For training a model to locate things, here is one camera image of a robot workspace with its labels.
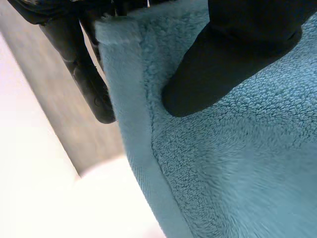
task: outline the plush fabric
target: plush fabric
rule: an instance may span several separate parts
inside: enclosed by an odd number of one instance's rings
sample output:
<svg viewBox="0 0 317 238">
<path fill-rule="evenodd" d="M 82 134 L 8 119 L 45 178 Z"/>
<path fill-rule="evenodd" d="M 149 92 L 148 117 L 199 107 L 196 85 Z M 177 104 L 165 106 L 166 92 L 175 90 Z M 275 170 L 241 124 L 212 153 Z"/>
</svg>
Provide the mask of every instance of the plush fabric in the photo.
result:
<svg viewBox="0 0 317 238">
<path fill-rule="evenodd" d="M 97 23 L 140 187 L 168 238 L 315 238 L 317 15 L 287 56 L 174 118 L 161 89 L 207 21 L 206 0 L 183 0 Z"/>
</svg>

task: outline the gray wall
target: gray wall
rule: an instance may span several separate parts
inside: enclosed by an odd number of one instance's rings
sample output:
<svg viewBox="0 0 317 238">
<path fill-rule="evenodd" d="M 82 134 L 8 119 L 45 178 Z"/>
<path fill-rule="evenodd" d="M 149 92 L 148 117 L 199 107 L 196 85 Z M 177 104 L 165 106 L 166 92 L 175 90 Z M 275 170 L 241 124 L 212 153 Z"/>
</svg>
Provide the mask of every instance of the gray wall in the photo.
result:
<svg viewBox="0 0 317 238">
<path fill-rule="evenodd" d="M 0 31 L 78 173 L 122 154 L 117 124 L 95 119 L 39 27 L 26 22 L 6 0 L 0 0 Z"/>
</svg>

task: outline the white floor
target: white floor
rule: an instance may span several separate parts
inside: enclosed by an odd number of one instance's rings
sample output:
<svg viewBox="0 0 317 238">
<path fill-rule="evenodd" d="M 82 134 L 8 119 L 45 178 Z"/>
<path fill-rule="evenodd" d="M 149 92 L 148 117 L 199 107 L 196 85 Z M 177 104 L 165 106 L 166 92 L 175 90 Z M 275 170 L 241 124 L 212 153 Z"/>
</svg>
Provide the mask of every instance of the white floor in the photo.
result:
<svg viewBox="0 0 317 238">
<path fill-rule="evenodd" d="M 1 35 L 0 237 L 164 237 L 125 157 L 78 177 Z"/>
</svg>

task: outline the white wall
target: white wall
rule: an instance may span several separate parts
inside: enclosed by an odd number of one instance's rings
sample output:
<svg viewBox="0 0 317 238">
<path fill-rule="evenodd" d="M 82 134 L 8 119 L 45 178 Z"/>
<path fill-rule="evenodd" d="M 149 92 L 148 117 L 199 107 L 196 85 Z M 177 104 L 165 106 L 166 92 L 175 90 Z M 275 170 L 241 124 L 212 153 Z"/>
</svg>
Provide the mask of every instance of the white wall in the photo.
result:
<svg viewBox="0 0 317 238">
<path fill-rule="evenodd" d="M 79 179 L 1 34 L 0 237 L 164 237 L 125 157 Z"/>
</svg>

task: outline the teal towel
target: teal towel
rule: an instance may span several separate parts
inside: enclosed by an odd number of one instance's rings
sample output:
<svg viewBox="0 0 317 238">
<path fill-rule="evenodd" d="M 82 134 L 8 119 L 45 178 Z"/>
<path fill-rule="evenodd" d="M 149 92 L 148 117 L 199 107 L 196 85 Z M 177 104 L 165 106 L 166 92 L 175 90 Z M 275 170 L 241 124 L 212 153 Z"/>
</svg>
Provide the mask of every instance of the teal towel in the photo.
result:
<svg viewBox="0 0 317 238">
<path fill-rule="evenodd" d="M 180 0 L 97 23 L 135 177 L 168 238 L 315 238 L 317 15 L 287 56 L 174 118 L 160 92 L 208 18 Z"/>
</svg>

